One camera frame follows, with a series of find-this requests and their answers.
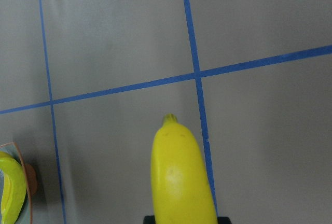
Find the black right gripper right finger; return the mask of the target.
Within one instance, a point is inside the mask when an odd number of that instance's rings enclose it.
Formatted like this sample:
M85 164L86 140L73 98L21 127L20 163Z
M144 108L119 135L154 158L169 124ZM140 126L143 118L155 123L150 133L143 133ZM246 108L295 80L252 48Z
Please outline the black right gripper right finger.
M231 220L226 216L218 216L217 217L218 224L231 224Z

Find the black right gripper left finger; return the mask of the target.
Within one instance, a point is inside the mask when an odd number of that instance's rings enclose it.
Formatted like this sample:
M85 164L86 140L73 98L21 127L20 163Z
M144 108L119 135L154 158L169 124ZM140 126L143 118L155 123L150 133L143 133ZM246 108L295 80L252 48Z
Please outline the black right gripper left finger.
M144 224L156 224L155 216L154 215L145 216Z

